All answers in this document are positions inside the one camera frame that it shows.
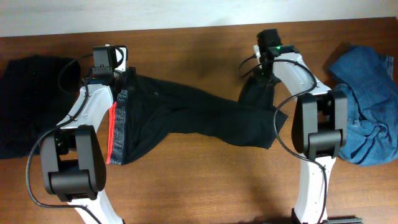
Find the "black pants with red waistband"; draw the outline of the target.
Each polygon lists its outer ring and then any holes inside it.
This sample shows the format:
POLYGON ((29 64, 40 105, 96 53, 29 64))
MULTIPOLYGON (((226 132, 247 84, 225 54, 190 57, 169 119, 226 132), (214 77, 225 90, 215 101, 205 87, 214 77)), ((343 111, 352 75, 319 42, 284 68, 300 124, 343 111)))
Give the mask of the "black pants with red waistband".
POLYGON ((227 100, 179 83, 126 71, 125 84, 109 109, 107 164, 132 163, 168 134, 202 134, 234 146, 268 149, 287 115, 273 104, 274 85, 254 77, 238 101, 227 100))

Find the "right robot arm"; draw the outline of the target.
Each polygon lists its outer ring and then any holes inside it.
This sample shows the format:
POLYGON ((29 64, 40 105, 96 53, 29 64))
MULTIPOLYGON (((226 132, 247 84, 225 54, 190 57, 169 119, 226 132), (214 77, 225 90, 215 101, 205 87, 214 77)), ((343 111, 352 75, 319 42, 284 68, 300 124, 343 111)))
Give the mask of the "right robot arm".
POLYGON ((323 84, 306 66, 293 45, 284 45, 277 29, 257 34, 255 56, 260 71, 282 82, 295 100, 292 123, 293 149, 300 159, 298 197, 292 223, 328 223, 326 200, 331 170, 347 139, 347 97, 323 84))

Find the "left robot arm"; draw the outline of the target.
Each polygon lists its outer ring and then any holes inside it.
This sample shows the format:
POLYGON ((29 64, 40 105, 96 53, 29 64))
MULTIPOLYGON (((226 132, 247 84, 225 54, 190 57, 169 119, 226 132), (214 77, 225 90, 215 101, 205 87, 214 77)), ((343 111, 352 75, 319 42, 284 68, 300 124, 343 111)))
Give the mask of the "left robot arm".
POLYGON ((59 198, 59 208, 74 208, 85 223, 123 223, 104 189, 106 165, 96 133, 127 81, 128 49, 95 47, 93 60, 71 110, 38 140, 44 186, 59 198))

